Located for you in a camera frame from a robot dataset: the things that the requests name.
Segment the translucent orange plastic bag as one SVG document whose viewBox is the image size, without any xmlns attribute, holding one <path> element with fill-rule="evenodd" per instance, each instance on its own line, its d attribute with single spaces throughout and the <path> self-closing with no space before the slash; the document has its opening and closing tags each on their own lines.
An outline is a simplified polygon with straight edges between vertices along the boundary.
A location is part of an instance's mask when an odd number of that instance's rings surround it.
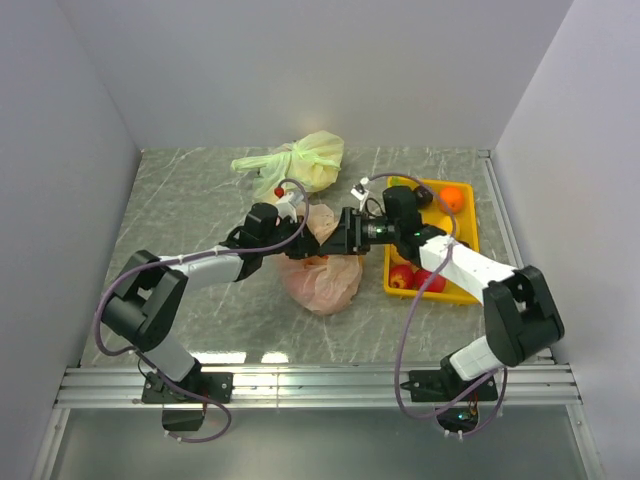
<svg viewBox="0 0 640 480">
<path fill-rule="evenodd" d="M 356 295 L 363 274 L 359 256 L 332 255 L 289 259 L 276 257 L 285 291 L 310 312 L 326 316 L 346 309 Z"/>
</svg>

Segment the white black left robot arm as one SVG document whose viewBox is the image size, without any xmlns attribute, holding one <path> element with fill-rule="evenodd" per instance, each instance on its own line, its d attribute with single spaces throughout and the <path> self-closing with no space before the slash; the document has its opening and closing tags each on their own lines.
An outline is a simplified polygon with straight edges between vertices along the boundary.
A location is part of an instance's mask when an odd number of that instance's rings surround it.
<svg viewBox="0 0 640 480">
<path fill-rule="evenodd" d="M 205 392 L 201 364 L 173 336 L 184 296 L 216 284 L 251 276 L 263 258 L 281 253 L 304 258 L 318 249 L 307 222 L 291 201 L 257 203 L 224 241 L 208 250 L 158 257 L 136 252 L 100 300 L 94 317 L 95 342 L 108 356 L 135 352 L 165 383 L 177 401 Z"/>
</svg>

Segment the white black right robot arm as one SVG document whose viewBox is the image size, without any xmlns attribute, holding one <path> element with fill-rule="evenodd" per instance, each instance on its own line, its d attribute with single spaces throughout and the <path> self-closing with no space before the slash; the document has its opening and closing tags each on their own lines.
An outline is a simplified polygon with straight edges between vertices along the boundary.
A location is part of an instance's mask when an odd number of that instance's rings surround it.
<svg viewBox="0 0 640 480">
<path fill-rule="evenodd" d="M 515 367 L 564 336 L 564 324 L 539 269 L 491 260 L 424 223 L 417 193 L 406 185 L 385 189 L 383 203 L 384 213 L 377 218 L 344 208 L 319 252 L 356 255 L 373 245 L 392 245 L 402 258 L 437 273 L 481 303 L 485 334 L 441 360 L 436 396 L 462 399 L 484 374 Z"/>
</svg>

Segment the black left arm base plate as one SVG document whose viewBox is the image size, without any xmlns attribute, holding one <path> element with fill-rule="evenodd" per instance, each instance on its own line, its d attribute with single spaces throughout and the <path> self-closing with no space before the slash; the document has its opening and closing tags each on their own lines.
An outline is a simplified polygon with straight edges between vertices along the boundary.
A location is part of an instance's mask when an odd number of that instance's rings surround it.
<svg viewBox="0 0 640 480">
<path fill-rule="evenodd" d="M 195 398 L 206 397 L 221 404 L 231 400 L 234 376 L 231 372 L 200 372 L 189 375 L 172 387 L 161 375 L 146 375 L 141 402 L 143 404 L 184 404 L 199 403 Z"/>
</svg>

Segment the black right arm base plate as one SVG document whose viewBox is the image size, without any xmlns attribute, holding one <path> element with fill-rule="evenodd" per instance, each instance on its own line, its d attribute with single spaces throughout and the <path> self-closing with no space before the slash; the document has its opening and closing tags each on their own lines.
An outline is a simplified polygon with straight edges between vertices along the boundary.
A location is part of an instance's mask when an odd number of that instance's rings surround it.
<svg viewBox="0 0 640 480">
<path fill-rule="evenodd" d="M 442 370 L 410 370 L 408 380 L 400 385 L 410 393 L 413 403 L 446 403 L 472 385 L 472 381 L 460 380 L 455 374 Z M 462 401 L 495 401 L 498 390 L 493 378 L 485 380 Z"/>
</svg>

